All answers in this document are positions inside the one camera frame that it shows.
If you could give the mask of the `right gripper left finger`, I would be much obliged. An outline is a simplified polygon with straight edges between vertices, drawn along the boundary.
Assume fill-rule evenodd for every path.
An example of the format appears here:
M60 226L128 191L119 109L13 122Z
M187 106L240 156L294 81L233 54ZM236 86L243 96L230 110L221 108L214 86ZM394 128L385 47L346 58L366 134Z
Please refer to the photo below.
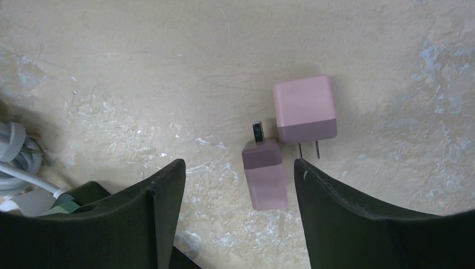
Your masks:
M196 268L174 246L186 166L152 176L70 214L1 214L2 268Z

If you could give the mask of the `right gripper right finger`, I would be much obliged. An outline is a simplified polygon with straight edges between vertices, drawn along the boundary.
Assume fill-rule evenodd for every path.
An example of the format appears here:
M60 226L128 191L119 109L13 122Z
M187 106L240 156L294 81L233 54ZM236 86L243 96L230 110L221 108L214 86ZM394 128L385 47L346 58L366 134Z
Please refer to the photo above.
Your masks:
M294 180L312 268L473 268L474 211L439 216L384 202L304 159Z

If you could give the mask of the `pink plug round socket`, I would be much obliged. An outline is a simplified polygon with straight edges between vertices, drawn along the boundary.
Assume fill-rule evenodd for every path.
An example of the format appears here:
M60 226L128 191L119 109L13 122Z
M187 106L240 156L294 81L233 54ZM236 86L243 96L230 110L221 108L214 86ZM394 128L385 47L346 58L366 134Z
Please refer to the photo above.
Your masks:
M337 136L330 77L319 75L281 82L273 86L272 93L280 142L314 142L316 157L320 159L319 141Z
M265 138L260 121L252 125L254 138L241 152L250 200L256 211L288 205L287 178L277 138Z

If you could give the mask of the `black power strip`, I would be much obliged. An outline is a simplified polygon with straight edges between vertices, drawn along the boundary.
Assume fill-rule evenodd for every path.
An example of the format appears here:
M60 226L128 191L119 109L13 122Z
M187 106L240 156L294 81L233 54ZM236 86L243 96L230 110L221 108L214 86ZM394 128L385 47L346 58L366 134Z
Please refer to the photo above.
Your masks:
M6 199L1 203L1 211L26 217L70 214L82 206L110 195L110 192L94 181L62 193L57 198L54 198L48 191L39 188Z

